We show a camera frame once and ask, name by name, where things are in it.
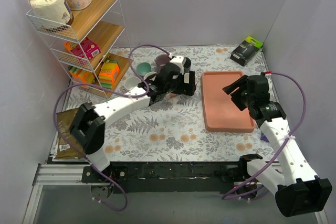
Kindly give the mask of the light blue mug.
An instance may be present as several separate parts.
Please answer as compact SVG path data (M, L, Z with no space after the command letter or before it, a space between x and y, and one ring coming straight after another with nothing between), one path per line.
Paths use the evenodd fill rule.
M150 76L155 76L157 74L157 72L148 72L144 75L144 80L148 79Z

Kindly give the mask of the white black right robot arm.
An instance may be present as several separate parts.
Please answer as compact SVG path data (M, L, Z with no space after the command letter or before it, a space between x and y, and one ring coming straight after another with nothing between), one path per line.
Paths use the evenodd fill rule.
M274 156L266 162L258 154L241 156L238 176L241 184L222 195L223 200L243 198L249 193L235 192L254 179L271 192L279 211L285 217L321 212L332 192L327 178L320 178L308 164L294 136L302 124L290 129L287 115L278 102L272 102L268 78L274 72L240 77L223 88L241 111L247 109L274 150Z

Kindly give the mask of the blue white gradient mug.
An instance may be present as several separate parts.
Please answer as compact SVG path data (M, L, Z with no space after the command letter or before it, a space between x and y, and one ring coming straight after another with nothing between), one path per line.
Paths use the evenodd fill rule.
M141 83L141 80L138 77L129 77L124 81L124 87L127 90L131 90L134 87L136 87L139 83Z

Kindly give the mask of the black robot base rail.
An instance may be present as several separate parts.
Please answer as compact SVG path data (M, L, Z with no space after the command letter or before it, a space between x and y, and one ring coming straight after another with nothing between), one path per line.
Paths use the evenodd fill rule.
M249 177L240 162L111 162L102 173L126 193L224 194Z

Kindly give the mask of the dark grey mug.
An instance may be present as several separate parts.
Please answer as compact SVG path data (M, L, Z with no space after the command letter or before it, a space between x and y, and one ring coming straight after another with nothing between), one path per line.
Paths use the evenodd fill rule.
M188 57L184 57L183 60L183 69L184 69L184 74L188 73L191 69L191 60Z

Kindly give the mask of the green ceramic mug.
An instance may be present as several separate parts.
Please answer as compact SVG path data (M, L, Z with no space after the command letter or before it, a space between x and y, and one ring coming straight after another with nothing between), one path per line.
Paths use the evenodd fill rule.
M140 75L140 76L145 76L147 73L152 71L152 67L148 62L142 62L140 64L137 65L136 67L136 72Z

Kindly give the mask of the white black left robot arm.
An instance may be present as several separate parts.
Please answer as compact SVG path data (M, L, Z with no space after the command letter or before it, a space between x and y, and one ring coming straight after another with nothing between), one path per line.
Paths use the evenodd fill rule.
M168 93L193 96L196 91L195 72L189 68L167 63L129 92L108 102L82 104L69 128L82 147L100 182L111 178L112 170L104 150L105 129L126 115L162 101Z

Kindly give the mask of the purple ceramic mug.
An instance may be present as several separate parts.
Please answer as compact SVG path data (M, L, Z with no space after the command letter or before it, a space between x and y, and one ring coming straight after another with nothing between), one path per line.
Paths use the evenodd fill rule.
M167 64L168 62L170 62L171 58L166 55L166 54L161 54L161 55L158 55L155 59L155 64L157 67L162 67L164 66L165 64Z

